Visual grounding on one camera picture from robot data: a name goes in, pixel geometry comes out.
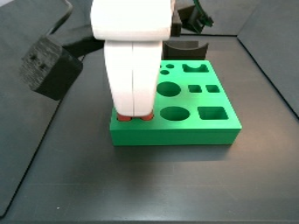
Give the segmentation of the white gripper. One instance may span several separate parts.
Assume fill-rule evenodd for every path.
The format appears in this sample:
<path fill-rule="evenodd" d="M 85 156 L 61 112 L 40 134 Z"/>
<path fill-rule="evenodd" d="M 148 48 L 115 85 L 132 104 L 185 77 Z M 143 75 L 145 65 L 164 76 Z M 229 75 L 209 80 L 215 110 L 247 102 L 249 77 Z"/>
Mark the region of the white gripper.
<path fill-rule="evenodd" d="M 171 36 L 172 15 L 173 0 L 92 1 L 91 28 L 95 38 L 105 40 L 107 77 L 121 116 L 148 116 L 153 110 L 163 52 L 157 40 Z M 132 43 L 120 41 L 151 42 L 135 42 L 132 53 Z"/>

